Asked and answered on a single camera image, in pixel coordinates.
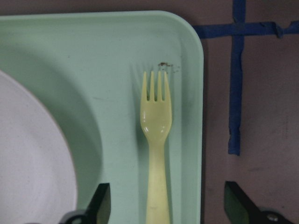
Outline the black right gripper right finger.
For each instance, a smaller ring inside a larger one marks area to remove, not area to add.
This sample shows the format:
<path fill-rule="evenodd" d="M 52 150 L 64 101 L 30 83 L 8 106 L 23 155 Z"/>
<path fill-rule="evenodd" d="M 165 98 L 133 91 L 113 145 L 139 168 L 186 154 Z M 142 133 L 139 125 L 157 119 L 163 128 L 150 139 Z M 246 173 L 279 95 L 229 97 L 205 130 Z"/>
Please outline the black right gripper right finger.
<path fill-rule="evenodd" d="M 236 182 L 225 182 L 224 210 L 232 224 L 285 224 L 286 218 L 274 211 L 261 211 Z"/>

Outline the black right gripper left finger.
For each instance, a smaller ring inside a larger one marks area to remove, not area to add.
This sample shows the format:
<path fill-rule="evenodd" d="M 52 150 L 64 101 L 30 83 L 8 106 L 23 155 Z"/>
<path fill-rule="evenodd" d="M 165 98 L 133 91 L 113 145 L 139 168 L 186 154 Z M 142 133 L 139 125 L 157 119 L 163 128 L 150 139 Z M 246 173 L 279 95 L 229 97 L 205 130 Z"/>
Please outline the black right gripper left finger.
<path fill-rule="evenodd" d="M 98 185 L 93 197 L 85 210 L 66 213 L 60 220 L 61 224 L 107 224 L 111 213 L 110 184 Z"/>

